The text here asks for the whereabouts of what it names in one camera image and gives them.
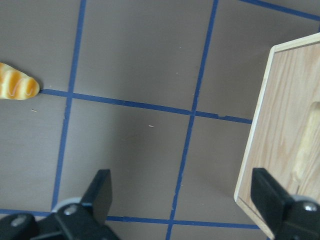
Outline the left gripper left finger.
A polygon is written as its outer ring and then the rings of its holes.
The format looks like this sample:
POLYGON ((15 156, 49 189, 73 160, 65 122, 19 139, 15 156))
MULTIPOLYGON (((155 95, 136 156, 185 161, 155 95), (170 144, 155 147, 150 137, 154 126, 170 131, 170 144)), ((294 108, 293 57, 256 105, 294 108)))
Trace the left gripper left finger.
POLYGON ((54 215, 66 240, 111 240, 113 231, 105 225, 112 204, 109 169, 97 171, 80 199, 64 200, 54 215))

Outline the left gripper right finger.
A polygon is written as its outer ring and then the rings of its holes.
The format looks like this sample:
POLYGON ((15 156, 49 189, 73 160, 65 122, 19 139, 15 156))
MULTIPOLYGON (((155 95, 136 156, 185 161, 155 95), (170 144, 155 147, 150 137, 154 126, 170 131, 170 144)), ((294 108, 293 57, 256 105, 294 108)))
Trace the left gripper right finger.
POLYGON ((320 204, 289 194, 265 168, 252 170, 250 197, 275 240, 320 238, 320 204))

